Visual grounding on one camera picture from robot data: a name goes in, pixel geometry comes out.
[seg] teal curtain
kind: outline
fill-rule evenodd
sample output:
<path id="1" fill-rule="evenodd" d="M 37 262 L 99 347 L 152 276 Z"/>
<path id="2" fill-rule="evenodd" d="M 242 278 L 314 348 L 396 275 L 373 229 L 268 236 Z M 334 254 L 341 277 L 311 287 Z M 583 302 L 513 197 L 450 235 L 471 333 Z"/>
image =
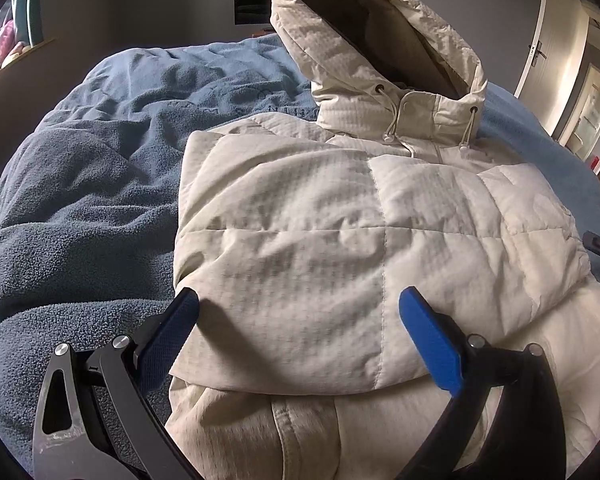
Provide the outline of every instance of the teal curtain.
<path id="1" fill-rule="evenodd" d="M 43 41 L 40 0 L 11 0 L 15 40 L 35 46 Z"/>

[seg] blue gripper pad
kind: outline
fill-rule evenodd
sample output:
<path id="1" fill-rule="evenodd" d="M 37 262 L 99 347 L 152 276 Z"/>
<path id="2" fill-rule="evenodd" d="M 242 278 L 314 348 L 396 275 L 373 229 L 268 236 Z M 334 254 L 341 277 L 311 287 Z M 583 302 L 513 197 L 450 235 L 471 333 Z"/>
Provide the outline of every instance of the blue gripper pad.
<path id="1" fill-rule="evenodd" d="M 154 337 L 144 347 L 138 363 L 137 383 L 140 392 L 147 393 L 159 388 L 176 360 L 182 345 L 198 322 L 200 302 L 190 288 L 183 288 L 167 310 L 156 316 Z"/>
<path id="2" fill-rule="evenodd" d="M 462 359 L 437 322 L 435 311 L 414 286 L 403 290 L 398 308 L 436 385 L 455 396 L 462 387 Z"/>

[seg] white puffer jacket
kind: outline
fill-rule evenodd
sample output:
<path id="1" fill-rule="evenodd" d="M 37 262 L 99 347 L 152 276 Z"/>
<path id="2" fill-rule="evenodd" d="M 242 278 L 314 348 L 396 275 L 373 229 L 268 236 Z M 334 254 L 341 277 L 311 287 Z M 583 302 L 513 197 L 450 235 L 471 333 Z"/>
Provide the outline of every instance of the white puffer jacket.
<path id="1" fill-rule="evenodd" d="M 202 310 L 175 441 L 208 480 L 394 478 L 449 399 L 416 380 L 415 285 L 465 333 L 544 347 L 571 472 L 600 438 L 600 284 L 542 174 L 475 139 L 480 60 L 418 0 L 273 0 L 271 22 L 320 112 L 189 137 L 174 286 Z"/>

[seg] hood opening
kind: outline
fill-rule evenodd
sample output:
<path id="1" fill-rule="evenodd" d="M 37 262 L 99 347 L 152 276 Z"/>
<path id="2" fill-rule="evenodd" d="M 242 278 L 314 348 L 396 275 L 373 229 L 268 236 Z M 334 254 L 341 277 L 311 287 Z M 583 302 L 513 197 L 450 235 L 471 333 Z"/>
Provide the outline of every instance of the hood opening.
<path id="1" fill-rule="evenodd" d="M 458 100 L 468 84 L 389 0 L 302 0 L 388 81 Z"/>

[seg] fleece blanket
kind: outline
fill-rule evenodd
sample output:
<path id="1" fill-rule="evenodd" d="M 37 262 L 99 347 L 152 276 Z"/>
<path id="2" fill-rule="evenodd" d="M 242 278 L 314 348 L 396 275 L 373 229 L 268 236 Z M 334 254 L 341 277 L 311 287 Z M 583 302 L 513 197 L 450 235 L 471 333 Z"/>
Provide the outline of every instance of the fleece blanket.
<path id="1" fill-rule="evenodd" d="M 0 436 L 31 466 L 32 425 L 54 346 L 103 345 L 173 297 L 173 243 L 188 135 L 263 111 L 316 117 L 276 35 L 132 49 L 97 65 L 49 112 L 0 178 Z M 600 234 L 600 184 L 508 92 L 490 85 L 478 133 L 535 163 L 580 233 Z M 592 258 L 600 280 L 600 259 Z M 150 399 L 169 415 L 165 381 Z M 103 410 L 110 402 L 99 395 Z M 115 418 L 119 453 L 139 465 Z"/>

